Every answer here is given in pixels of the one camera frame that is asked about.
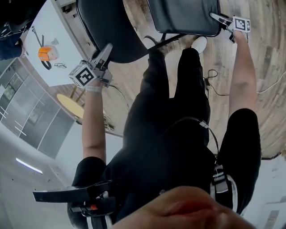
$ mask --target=chair seat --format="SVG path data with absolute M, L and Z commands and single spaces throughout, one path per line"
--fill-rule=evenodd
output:
M 216 36 L 220 24 L 210 13 L 220 14 L 218 0 L 148 0 L 159 33 Z

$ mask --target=white wristband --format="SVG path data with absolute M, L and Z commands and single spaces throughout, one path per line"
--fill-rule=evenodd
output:
M 85 87 L 85 90 L 86 90 L 86 91 L 92 91 L 92 92 L 95 92 L 95 93 L 102 93 L 102 87 L 100 87 L 100 86 L 97 86 L 97 87 L 94 87 L 94 86 L 86 86 L 86 87 Z

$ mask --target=backpack strap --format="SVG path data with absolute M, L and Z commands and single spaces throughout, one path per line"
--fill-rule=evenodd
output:
M 229 190 L 227 181 L 231 183 L 231 190 Z M 224 173 L 223 165 L 215 165 L 214 174 L 210 183 L 210 195 L 216 200 L 216 194 L 223 194 L 232 192 L 232 210 L 237 212 L 238 208 L 238 195 L 235 181 L 230 175 Z

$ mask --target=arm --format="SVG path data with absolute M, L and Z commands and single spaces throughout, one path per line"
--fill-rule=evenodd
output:
M 250 49 L 241 32 L 234 31 L 233 34 L 237 43 L 237 52 L 229 93 L 229 117 L 242 108 L 248 108 L 254 112 L 257 109 L 257 82 Z
M 99 86 L 100 81 L 95 80 L 91 85 Z M 105 126 L 101 93 L 90 91 L 86 93 L 82 145 L 84 158 L 98 157 L 106 163 Z

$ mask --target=person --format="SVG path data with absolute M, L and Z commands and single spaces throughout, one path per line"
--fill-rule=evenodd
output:
M 0 61 L 20 57 L 24 54 L 25 49 L 20 39 L 22 33 L 9 36 L 0 41 Z
M 106 165 L 105 128 L 100 89 L 87 91 L 82 143 L 73 186 L 86 187 L 113 180 L 115 229 L 252 228 L 238 216 L 250 202 L 261 164 L 256 115 L 257 82 L 244 35 L 237 43 L 229 96 L 229 120 L 216 158 L 207 148 L 210 105 L 206 96 L 199 54 L 207 39 L 199 37 L 182 52 L 174 98 L 169 98 L 164 55 L 149 55 L 140 93 L 128 114 L 123 147 Z M 101 88 L 99 81 L 92 83 Z M 210 196 L 214 168 L 223 166 L 229 189 Z M 233 202 L 237 193 L 237 203 Z M 68 213 L 70 220 L 75 216 Z

